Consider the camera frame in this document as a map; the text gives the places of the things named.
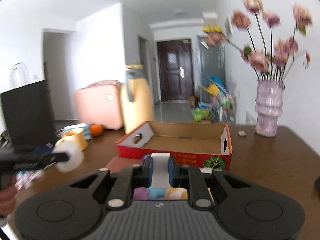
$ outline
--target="brown tabletop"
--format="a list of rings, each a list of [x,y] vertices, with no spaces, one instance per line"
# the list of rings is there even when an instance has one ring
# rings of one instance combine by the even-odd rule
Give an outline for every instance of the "brown tabletop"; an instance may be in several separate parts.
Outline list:
[[[233,149],[229,171],[298,201],[306,213],[299,240],[319,240],[320,197],[314,188],[314,181],[320,176],[319,156],[286,127],[279,127],[275,138],[255,134],[254,126],[229,128]],[[239,137],[240,130],[244,130],[247,137]],[[106,131],[103,136],[91,140],[84,162],[72,172],[59,173],[55,167],[48,168],[42,179],[18,193],[17,205],[37,193],[105,166],[117,155],[114,142],[122,135],[123,130]],[[9,223],[17,233],[14,214]]]

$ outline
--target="doorway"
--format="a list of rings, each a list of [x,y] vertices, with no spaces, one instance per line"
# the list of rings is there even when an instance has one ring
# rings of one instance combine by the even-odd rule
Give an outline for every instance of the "doorway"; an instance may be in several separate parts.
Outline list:
[[[44,78],[56,121],[74,119],[69,58],[69,34],[44,32]]]
[[[144,38],[138,36],[139,39],[139,58],[140,64],[144,66],[144,71],[146,73],[146,78],[149,82],[149,71],[148,71],[148,41]]]
[[[191,40],[157,42],[162,101],[188,100],[194,94]]]

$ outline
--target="pink suitcase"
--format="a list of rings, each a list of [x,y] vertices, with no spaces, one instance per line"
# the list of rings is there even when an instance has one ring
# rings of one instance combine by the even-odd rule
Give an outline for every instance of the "pink suitcase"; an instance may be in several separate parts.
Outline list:
[[[75,91],[79,121],[88,125],[100,124],[105,129],[123,127],[120,89],[120,82],[103,80]]]

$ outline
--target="flower vase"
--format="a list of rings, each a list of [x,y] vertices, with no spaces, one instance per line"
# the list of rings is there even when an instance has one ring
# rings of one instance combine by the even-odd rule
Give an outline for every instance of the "flower vase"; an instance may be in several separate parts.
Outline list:
[[[258,113],[256,133],[274,137],[278,128],[278,117],[282,114],[283,83],[258,80],[255,110]]]

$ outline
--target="mug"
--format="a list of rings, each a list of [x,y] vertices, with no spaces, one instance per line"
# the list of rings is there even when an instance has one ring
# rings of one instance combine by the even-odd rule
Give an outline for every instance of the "mug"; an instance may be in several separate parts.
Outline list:
[[[66,131],[62,138],[56,142],[55,147],[64,141],[73,141],[75,142],[80,151],[83,151],[88,147],[88,142],[84,137],[84,129],[83,128],[75,128],[69,131]]]

